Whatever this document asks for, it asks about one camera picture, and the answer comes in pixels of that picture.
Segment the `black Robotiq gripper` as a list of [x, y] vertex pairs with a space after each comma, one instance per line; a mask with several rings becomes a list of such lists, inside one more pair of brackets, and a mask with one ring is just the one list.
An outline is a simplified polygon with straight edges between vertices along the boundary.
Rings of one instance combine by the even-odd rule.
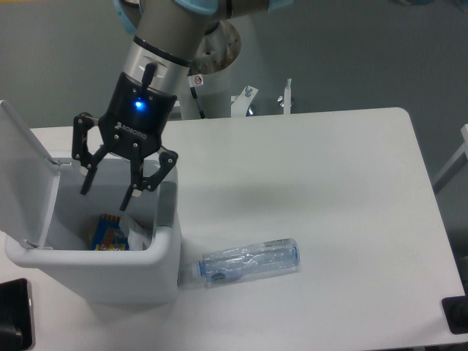
[[[89, 113], [80, 113], [73, 121], [72, 158], [80, 162], [80, 171], [85, 176], [82, 195], [90, 190], [98, 164], [109, 152], [130, 158], [131, 181], [120, 211], [125, 211], [131, 197], [137, 197], [143, 190], [153, 192], [178, 161], [175, 151], [162, 146], [162, 132], [176, 96], [152, 88], [141, 91], [140, 88], [140, 82], [122, 72], [107, 111], [99, 122]], [[92, 154], [88, 149], [88, 132], [97, 125], [103, 144]], [[156, 152], [159, 169], [151, 176], [144, 176], [144, 159]]]

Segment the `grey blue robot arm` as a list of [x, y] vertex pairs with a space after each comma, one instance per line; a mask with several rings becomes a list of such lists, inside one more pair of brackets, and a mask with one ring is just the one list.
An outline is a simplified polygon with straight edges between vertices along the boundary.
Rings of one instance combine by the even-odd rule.
[[105, 114], [78, 114], [73, 121], [72, 158], [91, 188], [99, 163], [115, 154], [130, 163], [130, 184], [121, 203], [152, 192], [175, 167], [178, 154], [162, 145], [162, 133], [188, 78], [205, 33], [221, 20], [289, 6], [290, 1], [117, 1], [135, 27], [123, 71]]

